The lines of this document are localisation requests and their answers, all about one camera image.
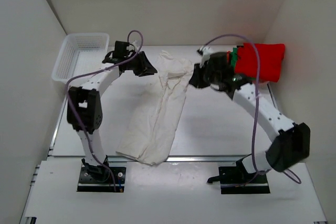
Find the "white t shirt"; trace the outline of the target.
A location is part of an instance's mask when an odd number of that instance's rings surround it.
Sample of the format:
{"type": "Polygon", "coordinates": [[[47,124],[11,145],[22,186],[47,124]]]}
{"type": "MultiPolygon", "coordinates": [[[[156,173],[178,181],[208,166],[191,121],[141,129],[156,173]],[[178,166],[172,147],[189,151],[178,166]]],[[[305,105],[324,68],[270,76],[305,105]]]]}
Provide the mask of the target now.
{"type": "Polygon", "coordinates": [[[143,164],[167,160],[186,99],[194,64],[161,51],[116,152],[143,164]]]}

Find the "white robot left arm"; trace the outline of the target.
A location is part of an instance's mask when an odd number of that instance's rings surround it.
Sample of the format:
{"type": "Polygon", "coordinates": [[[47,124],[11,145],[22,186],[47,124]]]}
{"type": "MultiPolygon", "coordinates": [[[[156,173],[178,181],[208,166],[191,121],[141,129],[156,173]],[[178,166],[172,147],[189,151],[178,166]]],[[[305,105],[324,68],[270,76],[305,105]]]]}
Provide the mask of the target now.
{"type": "Polygon", "coordinates": [[[88,78],[77,87],[71,84],[68,89],[67,122],[81,140],[85,154],[83,163],[92,166],[91,174],[98,181],[106,180],[110,174],[99,133],[103,121],[101,98],[126,71],[132,71],[138,77],[157,73],[142,50],[142,44],[137,41],[116,41],[98,70],[69,80],[72,83],[75,79],[88,78]]]}

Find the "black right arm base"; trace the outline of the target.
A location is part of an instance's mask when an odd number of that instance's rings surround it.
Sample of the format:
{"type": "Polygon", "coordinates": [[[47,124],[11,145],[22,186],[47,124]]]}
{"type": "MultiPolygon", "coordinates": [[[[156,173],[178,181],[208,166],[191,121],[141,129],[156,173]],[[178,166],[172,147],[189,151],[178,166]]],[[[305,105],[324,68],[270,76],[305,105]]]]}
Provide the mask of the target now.
{"type": "Polygon", "coordinates": [[[269,194],[270,188],[266,175],[256,172],[249,174],[243,167],[243,158],[231,164],[219,163],[218,174],[209,177],[208,185],[219,183],[222,195],[269,194]]]}

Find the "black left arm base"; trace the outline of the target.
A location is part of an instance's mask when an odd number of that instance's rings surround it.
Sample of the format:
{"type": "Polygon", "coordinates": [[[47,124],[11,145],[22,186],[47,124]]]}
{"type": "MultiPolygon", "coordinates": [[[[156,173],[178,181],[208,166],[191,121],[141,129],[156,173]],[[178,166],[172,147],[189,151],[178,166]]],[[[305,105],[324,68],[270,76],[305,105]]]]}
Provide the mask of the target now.
{"type": "Polygon", "coordinates": [[[90,193],[123,193],[126,179],[126,167],[109,167],[113,173],[98,165],[92,166],[81,160],[82,166],[79,174],[77,192],[90,193]]]}

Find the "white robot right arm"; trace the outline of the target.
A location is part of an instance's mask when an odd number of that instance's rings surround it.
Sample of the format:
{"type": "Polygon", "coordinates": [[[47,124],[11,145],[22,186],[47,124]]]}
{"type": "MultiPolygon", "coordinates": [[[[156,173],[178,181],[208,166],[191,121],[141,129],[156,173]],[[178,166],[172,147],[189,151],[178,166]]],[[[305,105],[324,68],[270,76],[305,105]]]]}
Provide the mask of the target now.
{"type": "Polygon", "coordinates": [[[257,86],[245,74],[235,73],[227,62],[225,52],[213,52],[211,48],[197,50],[202,57],[194,65],[189,84],[202,89],[211,87],[224,92],[251,116],[257,116],[257,124],[265,131],[270,147],[251,154],[237,162],[236,178],[248,182],[257,171],[284,172],[303,161],[310,154],[310,128],[297,124],[278,111],[267,99],[257,94],[257,86]]]}

